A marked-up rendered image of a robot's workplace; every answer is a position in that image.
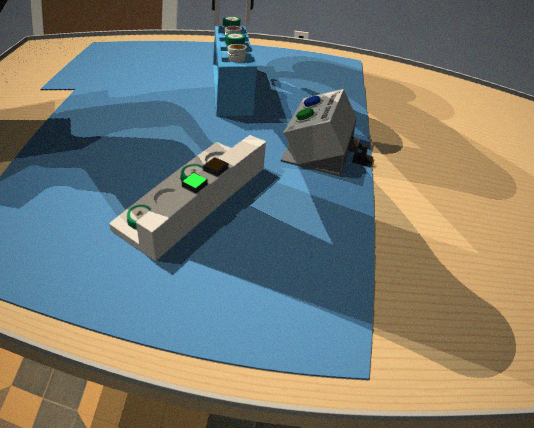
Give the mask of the blue flat mat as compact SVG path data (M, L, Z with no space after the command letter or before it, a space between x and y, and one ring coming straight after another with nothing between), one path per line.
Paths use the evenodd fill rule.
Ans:
M40 90L74 90L0 176L0 300L198 359L368 380L372 166L281 162L304 98L344 89L368 145L361 60L251 45L253 115L216 116L214 42L93 42ZM157 261L109 223L218 142L264 169Z

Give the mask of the blue rectangular tube holder block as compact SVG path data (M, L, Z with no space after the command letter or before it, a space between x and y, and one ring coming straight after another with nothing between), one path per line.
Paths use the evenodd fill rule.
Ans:
M224 26L215 26L213 74L216 116L246 116L254 112L257 64L246 27L239 27L245 35L247 49L245 61L235 63L228 61Z

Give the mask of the dark grey table edge trim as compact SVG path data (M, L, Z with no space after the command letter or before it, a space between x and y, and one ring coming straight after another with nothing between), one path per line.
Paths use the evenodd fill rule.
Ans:
M61 34L46 34L26 36L15 45L10 47L0 55L0 60L22 45L27 40L39 39L53 39L53 38L69 38L69 37L87 37L87 36L109 36L109 35L151 35L151 34L172 34L172 35L211 35L215 36L215 31L211 30L117 30L117 31L94 31L94 32L76 32L76 33L61 33ZM308 44L314 46L321 46L344 51L350 51L379 58L384 58L392 61L397 61L436 72L444 73L491 88L495 88L510 94L514 94L529 100L534 101L534 96L507 88L492 82L488 82L469 75L433 66L430 64L393 56L376 51L316 41L302 38L248 33L249 38L267 39L276 41L285 41L293 43ZM47 356L56 358L58 360L73 364L75 366L100 373L115 379L147 387L150 389L196 399L200 401L226 405L231 407L296 415L306 417L331 418L331 419L347 419L347 420L371 420L371 421L456 421L456 420L486 420L486 419L508 419L508 418L528 418L534 417L534 408L523 409L500 409L500 410L470 410L470 411L372 411L372 410L349 410L349 409L333 409L308 407L289 404L272 403L258 400L251 400L233 396L227 396L197 389L192 389L184 386L179 386L148 377L140 376L113 367L109 367L91 360L87 360L76 355L55 349L53 347L41 344L15 333L9 332L0 328L0 338L11 341L23 347L45 354Z

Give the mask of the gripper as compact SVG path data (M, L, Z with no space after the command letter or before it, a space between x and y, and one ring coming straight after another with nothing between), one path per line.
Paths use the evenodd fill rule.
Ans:
M246 0L246 23L245 25L250 25L250 10L253 9L254 0ZM212 0L212 10L215 11L214 14L214 26L218 26L219 23L219 0Z

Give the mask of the grey control box with blue and green keys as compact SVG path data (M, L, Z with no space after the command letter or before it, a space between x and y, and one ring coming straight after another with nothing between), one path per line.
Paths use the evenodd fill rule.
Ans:
M283 132L289 145L281 162L341 177L351 151L352 163L371 168L368 146L354 137L356 118L344 89L304 98Z

